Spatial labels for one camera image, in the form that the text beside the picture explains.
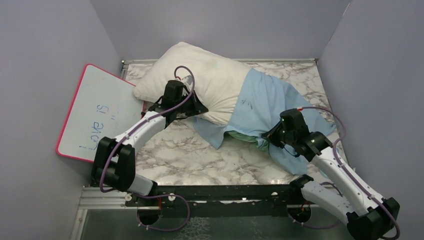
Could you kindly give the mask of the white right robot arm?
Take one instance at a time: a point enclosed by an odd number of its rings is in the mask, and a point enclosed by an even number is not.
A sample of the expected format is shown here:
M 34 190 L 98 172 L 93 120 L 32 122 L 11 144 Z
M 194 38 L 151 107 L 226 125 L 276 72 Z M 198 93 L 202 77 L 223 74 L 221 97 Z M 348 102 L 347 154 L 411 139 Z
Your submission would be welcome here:
M 279 122 L 261 137 L 281 149 L 292 147 L 297 156 L 319 168 L 340 194 L 304 174 L 290 183 L 289 199 L 296 204 L 306 200 L 320 206 L 346 225 L 356 240 L 387 240 L 386 233 L 392 229 L 396 231 L 392 239 L 399 239 L 400 204 L 393 197 L 383 197 L 343 160 L 337 152 L 337 143 L 345 133 L 331 142 L 323 133 L 310 131 L 302 114 L 305 109 L 297 107 L 281 112 Z

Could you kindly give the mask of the light blue pillowcase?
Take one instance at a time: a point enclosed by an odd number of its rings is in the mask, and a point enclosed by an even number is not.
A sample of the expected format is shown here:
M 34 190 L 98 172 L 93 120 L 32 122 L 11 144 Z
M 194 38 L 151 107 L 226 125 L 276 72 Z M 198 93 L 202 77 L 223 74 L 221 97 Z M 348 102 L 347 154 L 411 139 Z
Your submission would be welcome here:
M 217 125 L 197 116 L 193 119 L 193 127 L 204 140 L 218 149 L 228 131 L 261 137 L 280 121 L 281 112 L 310 106 L 311 103 L 290 83 L 250 68 L 228 124 Z M 285 171 L 294 175 L 306 174 L 307 160 L 302 156 L 294 157 L 293 153 L 291 147 L 285 151 L 269 144 L 271 158 Z

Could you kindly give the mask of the white pillow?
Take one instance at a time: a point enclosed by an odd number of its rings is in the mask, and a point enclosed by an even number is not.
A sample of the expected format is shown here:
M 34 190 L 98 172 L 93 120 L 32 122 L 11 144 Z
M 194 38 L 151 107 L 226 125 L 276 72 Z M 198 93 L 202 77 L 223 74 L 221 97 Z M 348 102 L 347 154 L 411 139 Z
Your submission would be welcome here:
M 142 64 L 128 67 L 126 80 L 135 84 L 134 96 L 155 102 L 164 93 L 174 72 L 195 79 L 195 93 L 208 109 L 200 118 L 216 125 L 227 125 L 235 109 L 239 93 L 250 67 L 200 47 L 179 42 L 170 47 L 150 68 Z

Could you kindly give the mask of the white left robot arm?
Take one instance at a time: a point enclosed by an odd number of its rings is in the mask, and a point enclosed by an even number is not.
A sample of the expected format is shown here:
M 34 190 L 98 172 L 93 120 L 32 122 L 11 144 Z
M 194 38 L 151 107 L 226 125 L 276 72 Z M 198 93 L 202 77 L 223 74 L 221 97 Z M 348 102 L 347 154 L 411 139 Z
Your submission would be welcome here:
M 194 91 L 191 75 L 169 80 L 164 94 L 148 108 L 141 120 L 113 138 L 103 137 L 97 146 L 91 177 L 102 192 L 111 190 L 136 193 L 144 205 L 157 200 L 157 183 L 136 173 L 136 153 L 152 137 L 172 122 L 204 114 L 208 109 Z

